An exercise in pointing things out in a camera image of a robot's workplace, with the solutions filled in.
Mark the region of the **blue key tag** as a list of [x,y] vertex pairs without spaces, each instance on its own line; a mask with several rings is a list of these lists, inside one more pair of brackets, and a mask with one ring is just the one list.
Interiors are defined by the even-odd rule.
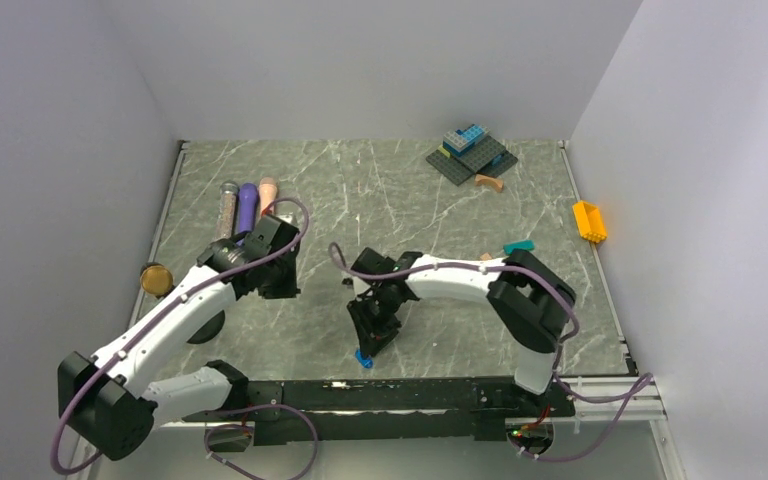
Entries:
[[371,356],[364,355],[360,349],[355,350],[354,357],[364,369],[371,369],[374,366],[373,358]]

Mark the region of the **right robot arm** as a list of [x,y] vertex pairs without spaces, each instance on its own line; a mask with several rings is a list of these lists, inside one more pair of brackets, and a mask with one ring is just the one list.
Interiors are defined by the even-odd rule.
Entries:
[[493,309],[519,345],[513,406],[532,416],[551,398],[549,385],[575,291],[528,250],[500,259],[464,261],[407,251],[393,259],[364,248],[348,266],[355,296],[347,310],[358,338],[355,356],[366,368],[398,335],[401,306],[425,299],[459,300]]

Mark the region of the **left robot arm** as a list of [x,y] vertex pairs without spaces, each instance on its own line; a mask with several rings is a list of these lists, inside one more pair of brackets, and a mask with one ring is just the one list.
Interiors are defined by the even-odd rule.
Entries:
[[159,370],[210,321],[240,298],[295,297],[302,230],[263,216],[245,236],[212,242],[179,284],[124,334],[84,356],[67,355],[57,368],[58,413],[110,460],[134,452],[157,427],[213,411],[239,417],[248,379],[214,360],[188,375],[157,379]]

